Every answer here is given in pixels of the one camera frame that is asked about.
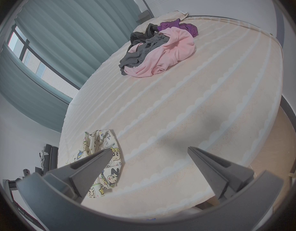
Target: pink garment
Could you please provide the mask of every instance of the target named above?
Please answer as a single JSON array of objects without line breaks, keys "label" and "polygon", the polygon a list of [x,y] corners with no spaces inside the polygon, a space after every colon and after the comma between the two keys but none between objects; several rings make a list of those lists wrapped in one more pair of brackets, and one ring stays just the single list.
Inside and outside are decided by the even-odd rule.
[{"label": "pink garment", "polygon": [[136,45],[133,45],[128,52],[133,53],[137,51],[137,47],[139,47],[140,45],[142,45],[143,43],[138,43]]},{"label": "pink garment", "polygon": [[169,37],[169,41],[149,52],[137,67],[126,67],[125,72],[134,77],[148,77],[165,71],[178,61],[188,58],[195,51],[192,35],[178,27],[166,28],[159,33]]}]

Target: black window frame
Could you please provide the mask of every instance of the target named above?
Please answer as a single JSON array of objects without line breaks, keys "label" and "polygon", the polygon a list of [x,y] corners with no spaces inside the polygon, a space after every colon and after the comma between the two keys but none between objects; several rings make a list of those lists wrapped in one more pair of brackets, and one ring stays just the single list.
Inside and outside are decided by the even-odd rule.
[{"label": "black window frame", "polygon": [[57,74],[59,77],[61,77],[63,80],[65,80],[67,83],[69,83],[71,86],[75,87],[77,90],[80,90],[80,87],[78,87],[76,84],[74,84],[72,81],[70,81],[69,79],[67,79],[65,76],[63,76],[60,72],[58,72],[55,68],[53,68],[50,64],[48,64],[41,56],[39,56],[37,54],[37,52],[35,52],[30,46],[29,46],[29,40],[24,40],[20,34],[16,31],[17,25],[14,24],[11,27],[11,33],[9,35],[8,41],[7,43],[9,44],[11,37],[13,35],[13,33],[15,33],[15,35],[19,38],[19,40],[22,42],[22,44],[24,45],[21,51],[21,54],[19,56],[19,59],[21,61],[23,61],[24,55],[26,50],[29,50],[35,57],[37,57],[46,67],[48,67],[50,70],[52,70],[55,74]]}]

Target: black garment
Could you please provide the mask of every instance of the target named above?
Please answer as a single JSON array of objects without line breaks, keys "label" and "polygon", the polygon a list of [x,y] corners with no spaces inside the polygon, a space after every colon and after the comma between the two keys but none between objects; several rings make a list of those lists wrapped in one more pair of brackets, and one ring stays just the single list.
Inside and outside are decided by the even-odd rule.
[{"label": "black garment", "polygon": [[156,34],[152,38],[146,39],[146,42],[137,47],[136,52],[127,52],[127,54],[121,59],[119,67],[122,75],[126,75],[124,71],[124,66],[127,67],[137,67],[140,65],[147,54],[153,49],[165,44],[169,41],[169,37],[164,34]]},{"label": "black garment", "polygon": [[140,32],[131,33],[131,36],[130,36],[131,45],[129,46],[127,52],[132,46],[137,45],[139,43],[145,43],[146,39],[152,38],[155,32],[158,32],[158,26],[149,23],[145,33],[140,33]]}]

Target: pillow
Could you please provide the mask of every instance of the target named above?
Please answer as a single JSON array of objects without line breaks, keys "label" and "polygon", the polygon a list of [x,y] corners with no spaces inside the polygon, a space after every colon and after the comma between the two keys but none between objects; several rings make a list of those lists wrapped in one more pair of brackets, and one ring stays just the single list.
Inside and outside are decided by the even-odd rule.
[{"label": "pillow", "polygon": [[160,25],[161,22],[164,22],[164,21],[175,21],[177,20],[178,18],[180,18],[180,20],[182,21],[185,17],[188,16],[188,12],[184,12],[184,11],[173,11],[173,12],[169,12],[167,14],[164,14],[164,15],[161,15],[161,16],[158,16],[158,17],[154,17],[154,18],[151,18],[150,20],[148,21],[145,21],[144,23],[138,25],[133,32],[140,32],[140,33],[144,33],[146,31],[146,28],[148,26],[149,23],[152,23],[154,25]]}]

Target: window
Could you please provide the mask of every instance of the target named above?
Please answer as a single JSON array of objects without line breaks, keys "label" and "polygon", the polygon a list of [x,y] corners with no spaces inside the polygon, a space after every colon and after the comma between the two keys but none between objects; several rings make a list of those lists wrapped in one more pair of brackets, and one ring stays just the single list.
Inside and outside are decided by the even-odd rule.
[{"label": "window", "polygon": [[14,25],[12,33],[8,40],[9,48],[14,54],[34,72],[40,79],[64,93],[65,95],[74,98],[77,94],[79,87],[74,85],[71,81],[66,79],[58,73],[52,66],[45,62],[31,47],[30,42]]}]

